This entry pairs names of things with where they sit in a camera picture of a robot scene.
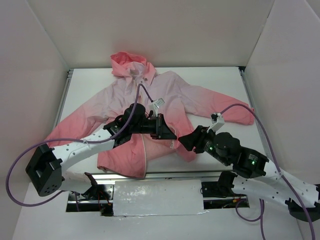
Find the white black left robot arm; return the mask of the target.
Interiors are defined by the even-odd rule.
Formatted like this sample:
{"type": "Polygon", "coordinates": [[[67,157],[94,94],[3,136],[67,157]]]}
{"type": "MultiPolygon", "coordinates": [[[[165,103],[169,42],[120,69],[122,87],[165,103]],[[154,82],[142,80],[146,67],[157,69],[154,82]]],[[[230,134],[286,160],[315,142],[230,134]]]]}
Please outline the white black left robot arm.
{"type": "Polygon", "coordinates": [[[133,103],[122,115],[104,125],[97,132],[67,144],[49,147],[42,143],[35,149],[25,169],[40,197],[57,190],[76,191],[91,200],[98,194],[96,181],[85,173],[85,183],[67,177],[73,165],[128,142],[133,134],[147,134],[154,140],[176,140],[177,136],[165,122],[164,115],[151,110],[149,115],[139,103],[133,103]]]}

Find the pink hooded zip jacket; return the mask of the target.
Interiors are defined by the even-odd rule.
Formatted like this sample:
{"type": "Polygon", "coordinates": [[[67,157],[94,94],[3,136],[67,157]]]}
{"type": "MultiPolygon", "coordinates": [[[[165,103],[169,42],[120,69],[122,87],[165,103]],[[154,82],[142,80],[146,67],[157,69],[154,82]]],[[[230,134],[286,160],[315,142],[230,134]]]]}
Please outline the pink hooded zip jacket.
{"type": "MultiPolygon", "coordinates": [[[[138,102],[148,107],[157,99],[164,100],[159,111],[177,137],[194,130],[188,114],[209,118],[212,113],[222,113],[226,122],[242,125],[254,123],[252,109],[246,103],[191,85],[173,71],[158,74],[143,56],[118,52],[110,59],[112,74],[116,79],[63,119],[48,135],[48,146],[65,145],[66,138],[89,136],[100,125],[115,120],[132,103],[138,102]]],[[[146,175],[148,161],[171,153],[178,154],[186,162],[196,158],[196,154],[187,151],[178,140],[155,140],[148,134],[134,134],[128,142],[100,152],[97,167],[128,177],[142,178],[146,175]]]]}

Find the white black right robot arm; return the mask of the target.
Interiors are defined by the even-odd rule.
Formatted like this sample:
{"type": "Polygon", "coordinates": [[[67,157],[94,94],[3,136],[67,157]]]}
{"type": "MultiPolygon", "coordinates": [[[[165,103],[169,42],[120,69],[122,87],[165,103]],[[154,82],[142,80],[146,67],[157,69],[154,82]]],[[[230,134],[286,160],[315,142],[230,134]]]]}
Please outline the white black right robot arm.
{"type": "Polygon", "coordinates": [[[192,133],[178,141],[187,151],[208,153],[231,171],[221,172],[218,192],[250,195],[273,201],[288,209],[289,214],[301,221],[315,222],[320,218],[320,186],[309,184],[284,170],[262,153],[241,146],[240,140],[228,132],[215,133],[199,125],[192,133]]]}

